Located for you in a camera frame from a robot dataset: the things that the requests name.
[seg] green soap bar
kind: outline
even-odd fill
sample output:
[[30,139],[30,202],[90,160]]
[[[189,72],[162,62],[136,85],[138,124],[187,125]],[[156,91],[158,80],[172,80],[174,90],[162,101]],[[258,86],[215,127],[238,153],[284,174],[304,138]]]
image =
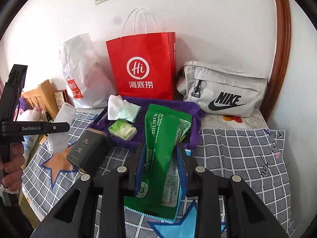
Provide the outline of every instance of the green soap bar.
[[111,135],[123,140],[131,140],[137,133],[136,127],[121,119],[118,119],[108,130]]

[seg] orange star pattern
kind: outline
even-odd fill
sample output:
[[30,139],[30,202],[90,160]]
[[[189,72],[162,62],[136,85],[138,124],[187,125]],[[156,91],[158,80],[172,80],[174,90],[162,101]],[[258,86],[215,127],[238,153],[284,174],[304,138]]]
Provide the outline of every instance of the orange star pattern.
[[51,172],[51,189],[53,189],[59,173],[72,173],[78,171],[78,169],[66,159],[66,156],[71,149],[72,146],[65,149],[62,153],[52,155],[41,165]]

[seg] green snack package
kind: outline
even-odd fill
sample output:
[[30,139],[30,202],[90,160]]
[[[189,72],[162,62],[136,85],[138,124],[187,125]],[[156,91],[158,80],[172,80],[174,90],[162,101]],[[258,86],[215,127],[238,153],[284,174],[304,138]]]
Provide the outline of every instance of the green snack package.
[[136,127],[121,119],[118,119],[108,130],[111,135],[123,140],[131,140],[137,134]]
[[175,145],[191,127],[191,115],[151,104],[145,115],[146,158],[141,190],[125,197],[125,206],[174,220],[180,200]]

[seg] orange flower print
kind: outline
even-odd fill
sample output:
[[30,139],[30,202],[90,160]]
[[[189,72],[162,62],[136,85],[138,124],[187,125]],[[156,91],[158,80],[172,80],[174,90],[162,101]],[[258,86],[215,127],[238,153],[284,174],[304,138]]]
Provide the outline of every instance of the orange flower print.
[[222,119],[225,121],[236,121],[237,123],[242,123],[242,119],[239,116],[229,116],[229,115],[223,115]]

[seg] white bag handle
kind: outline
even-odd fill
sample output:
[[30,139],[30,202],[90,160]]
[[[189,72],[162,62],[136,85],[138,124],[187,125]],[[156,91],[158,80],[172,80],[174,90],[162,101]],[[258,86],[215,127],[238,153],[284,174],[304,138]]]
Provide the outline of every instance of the white bag handle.
[[[139,11],[141,11],[142,14],[143,14],[142,9],[145,9],[145,10],[147,10],[147,11],[150,13],[149,9],[147,9],[147,8],[145,8],[145,7],[139,8],[139,9],[137,10],[137,12],[136,12],[135,15],[134,15],[134,35],[135,35],[135,19],[136,19],[136,17],[137,17],[137,13],[138,13]],[[153,15],[152,13],[150,13],[150,14],[152,15],[152,17],[153,17],[153,19],[154,19],[154,21],[155,21],[156,33],[157,33],[157,32],[158,32],[158,24],[157,24],[157,22],[156,22],[156,18],[154,17],[154,15]]]
[[[126,19],[126,22],[125,22],[125,23],[124,23],[124,25],[123,25],[123,28],[122,28],[122,31],[121,31],[121,36],[120,36],[120,38],[122,38],[122,35],[123,35],[123,29],[124,29],[124,27],[126,26],[126,23],[127,23],[128,19],[129,19],[130,15],[131,15],[131,14],[132,14],[135,10],[137,10],[137,12],[135,13],[135,16],[134,16],[134,35],[135,35],[135,18],[136,18],[136,14],[138,13],[138,11],[141,11],[141,12],[142,12],[143,19],[144,19],[144,23],[145,23],[145,34],[147,34],[147,25],[146,25],[145,16],[144,16],[144,13],[143,13],[142,9],[146,9],[146,10],[148,10],[148,9],[147,9],[147,8],[145,8],[145,7],[142,7],[142,8],[137,7],[137,8],[135,8],[133,11],[131,11],[131,13],[129,14],[129,16],[128,16],[128,17],[127,17],[127,19]],[[155,20],[155,24],[156,24],[156,32],[157,32],[157,29],[158,29],[157,22],[156,22],[156,19],[155,19],[155,17],[154,17],[153,15],[152,15],[152,17],[153,17],[153,19]]]

